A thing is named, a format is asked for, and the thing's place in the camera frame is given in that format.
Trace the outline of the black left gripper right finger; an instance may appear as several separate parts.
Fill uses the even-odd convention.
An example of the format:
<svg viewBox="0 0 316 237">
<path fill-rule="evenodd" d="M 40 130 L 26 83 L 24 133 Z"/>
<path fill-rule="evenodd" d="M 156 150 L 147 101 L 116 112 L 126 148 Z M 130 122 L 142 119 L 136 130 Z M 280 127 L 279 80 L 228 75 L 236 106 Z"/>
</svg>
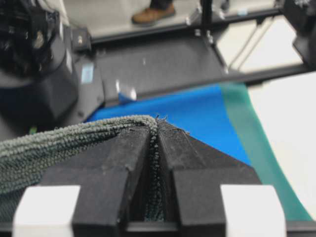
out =
<svg viewBox="0 0 316 237">
<path fill-rule="evenodd" d="M 254 168 L 158 121 L 164 211 L 182 237 L 284 237 L 277 192 Z"/>
</svg>

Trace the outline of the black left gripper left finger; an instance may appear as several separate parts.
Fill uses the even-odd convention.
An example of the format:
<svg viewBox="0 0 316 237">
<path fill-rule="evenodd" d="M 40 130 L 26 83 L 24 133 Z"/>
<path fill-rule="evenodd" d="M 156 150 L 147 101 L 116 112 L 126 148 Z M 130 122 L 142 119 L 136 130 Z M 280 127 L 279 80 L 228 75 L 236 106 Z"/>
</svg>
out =
<svg viewBox="0 0 316 237">
<path fill-rule="evenodd" d="M 143 169 L 150 131 L 116 137 L 48 168 L 28 187 L 13 219 L 16 237 L 117 237 Z"/>
</svg>

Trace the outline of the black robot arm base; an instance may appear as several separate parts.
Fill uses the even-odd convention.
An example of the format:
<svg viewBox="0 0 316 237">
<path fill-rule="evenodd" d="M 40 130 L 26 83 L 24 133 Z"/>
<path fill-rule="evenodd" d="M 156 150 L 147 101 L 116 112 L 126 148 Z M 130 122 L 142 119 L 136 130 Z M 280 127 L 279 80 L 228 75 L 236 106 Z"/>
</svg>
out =
<svg viewBox="0 0 316 237">
<path fill-rule="evenodd" d="M 105 101 L 88 29 L 45 0 L 0 3 L 0 138 L 84 122 Z"/>
</svg>

